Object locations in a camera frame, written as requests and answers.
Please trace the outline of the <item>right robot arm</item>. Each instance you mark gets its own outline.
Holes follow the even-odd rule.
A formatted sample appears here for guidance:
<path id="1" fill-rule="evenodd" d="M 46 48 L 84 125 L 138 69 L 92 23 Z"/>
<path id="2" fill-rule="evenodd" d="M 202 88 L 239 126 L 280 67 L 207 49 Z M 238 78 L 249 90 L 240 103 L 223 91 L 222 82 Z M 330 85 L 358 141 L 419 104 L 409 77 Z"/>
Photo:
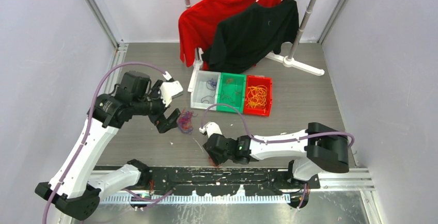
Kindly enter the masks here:
<path id="1" fill-rule="evenodd" d="M 203 147 L 215 166 L 231 160 L 247 165 L 274 157 L 291 157 L 287 183 L 300 188 L 321 172 L 349 172 L 351 134 L 312 122 L 304 130 L 276 136 L 243 135 L 236 139 L 222 134 L 219 125 L 208 122 L 199 128 L 207 136 Z"/>

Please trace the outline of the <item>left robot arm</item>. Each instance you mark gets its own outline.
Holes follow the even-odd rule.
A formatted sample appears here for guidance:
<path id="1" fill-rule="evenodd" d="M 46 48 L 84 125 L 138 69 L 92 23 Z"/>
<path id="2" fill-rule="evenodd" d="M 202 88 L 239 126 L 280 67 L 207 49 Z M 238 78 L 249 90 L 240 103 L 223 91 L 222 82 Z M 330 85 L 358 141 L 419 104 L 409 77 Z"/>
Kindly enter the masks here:
<path id="1" fill-rule="evenodd" d="M 134 116 L 147 116 L 159 133 L 176 128 L 180 110 L 170 116 L 165 112 L 182 93 L 180 82 L 170 76 L 153 83 L 147 74 L 125 73 L 112 92 L 97 96 L 68 158 L 50 181 L 36 186 L 35 193 L 63 214 L 83 221 L 108 196 L 131 186 L 150 186 L 151 169 L 137 159 L 97 179 L 90 176 L 109 142 Z"/>

